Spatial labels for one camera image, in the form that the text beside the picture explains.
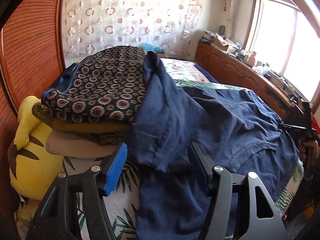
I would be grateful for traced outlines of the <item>person's right hand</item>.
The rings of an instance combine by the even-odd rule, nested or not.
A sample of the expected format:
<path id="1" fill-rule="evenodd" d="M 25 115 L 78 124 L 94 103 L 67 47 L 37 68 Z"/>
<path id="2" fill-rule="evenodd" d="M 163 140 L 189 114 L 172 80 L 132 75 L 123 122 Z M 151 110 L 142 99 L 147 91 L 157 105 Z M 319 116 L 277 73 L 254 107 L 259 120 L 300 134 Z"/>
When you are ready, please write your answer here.
<path id="1" fill-rule="evenodd" d="M 304 162 L 311 160 L 312 166 L 319 165 L 319 145 L 317 141 L 299 141 L 299 159 Z"/>

